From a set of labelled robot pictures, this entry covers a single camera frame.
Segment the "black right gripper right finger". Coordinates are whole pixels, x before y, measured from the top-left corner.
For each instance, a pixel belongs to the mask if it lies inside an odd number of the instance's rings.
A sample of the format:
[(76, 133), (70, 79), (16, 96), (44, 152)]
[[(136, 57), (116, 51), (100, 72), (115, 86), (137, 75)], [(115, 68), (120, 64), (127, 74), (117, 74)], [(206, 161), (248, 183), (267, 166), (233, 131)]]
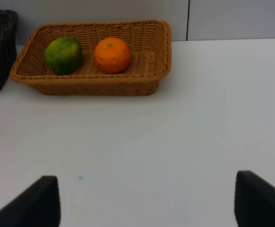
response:
[(252, 171), (238, 171), (234, 214), (239, 227), (275, 227), (275, 187)]

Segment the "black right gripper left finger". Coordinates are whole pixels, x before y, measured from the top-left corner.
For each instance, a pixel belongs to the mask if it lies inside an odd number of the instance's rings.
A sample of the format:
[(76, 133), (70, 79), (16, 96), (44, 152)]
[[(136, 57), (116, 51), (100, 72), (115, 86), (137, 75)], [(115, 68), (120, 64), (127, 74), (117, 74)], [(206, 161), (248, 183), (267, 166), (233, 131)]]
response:
[(60, 220), (56, 176), (42, 176), (0, 210), (0, 227), (58, 227)]

